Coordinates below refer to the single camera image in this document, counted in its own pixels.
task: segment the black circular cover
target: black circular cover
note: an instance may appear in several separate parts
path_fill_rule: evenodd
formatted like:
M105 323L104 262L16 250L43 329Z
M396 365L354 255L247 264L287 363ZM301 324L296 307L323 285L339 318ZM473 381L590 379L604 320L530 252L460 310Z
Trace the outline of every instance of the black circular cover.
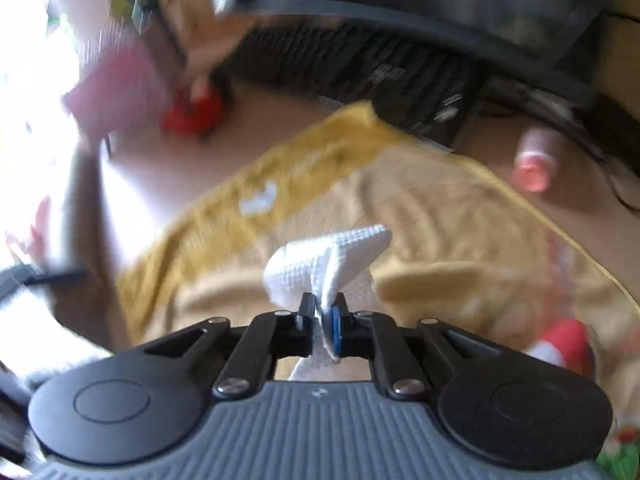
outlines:
M104 466L174 446L195 427L204 407L177 360L125 352L45 383L31 400L29 419L49 452Z
M438 414L476 454L537 470L594 458L612 417L595 383L515 352L475 362L453 377L440 394Z

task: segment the gray gripper base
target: gray gripper base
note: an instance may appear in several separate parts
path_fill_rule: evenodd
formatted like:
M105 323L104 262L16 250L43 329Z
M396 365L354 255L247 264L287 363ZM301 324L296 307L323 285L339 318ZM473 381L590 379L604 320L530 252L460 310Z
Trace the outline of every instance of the gray gripper base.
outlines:
M217 404L180 446L145 463L100 469L52 459L33 478L609 479L595 462L551 472L484 463L443 436L422 405L385 399L372 383L287 382L267 383L255 397Z

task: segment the black keyboard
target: black keyboard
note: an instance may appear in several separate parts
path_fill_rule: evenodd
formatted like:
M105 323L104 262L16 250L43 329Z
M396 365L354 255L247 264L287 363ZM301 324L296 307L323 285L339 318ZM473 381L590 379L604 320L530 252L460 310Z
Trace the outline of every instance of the black keyboard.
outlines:
M348 104L371 100L386 122L451 146L485 81L468 56L357 22L253 28L226 62L239 78Z

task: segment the yellow towel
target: yellow towel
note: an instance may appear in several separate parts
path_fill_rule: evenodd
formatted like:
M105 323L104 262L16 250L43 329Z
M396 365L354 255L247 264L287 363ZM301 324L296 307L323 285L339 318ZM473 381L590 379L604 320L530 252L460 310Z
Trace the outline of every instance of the yellow towel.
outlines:
M593 329L598 380L616 412L640 412L640 317L629 294L481 164L432 152L369 104L268 152L124 272L132 340L213 315L246 324L273 309L261 276L278 247L375 223L394 236L371 270L398 324L437 317L522 349L558 317L576 316Z

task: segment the white textured cloth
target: white textured cloth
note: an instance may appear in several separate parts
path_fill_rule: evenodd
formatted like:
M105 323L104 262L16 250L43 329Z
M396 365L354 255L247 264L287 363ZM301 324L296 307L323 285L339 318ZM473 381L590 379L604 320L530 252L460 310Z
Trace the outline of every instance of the white textured cloth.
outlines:
M312 292L320 309L334 304L343 292L349 310L375 309L369 266L391 243L391 231L382 225L354 229L319 238L291 242L279 248L264 268L263 282L270 301L296 309L302 294ZM363 360L337 366L316 322L311 357L300 359L291 379L296 381L366 380L369 365Z

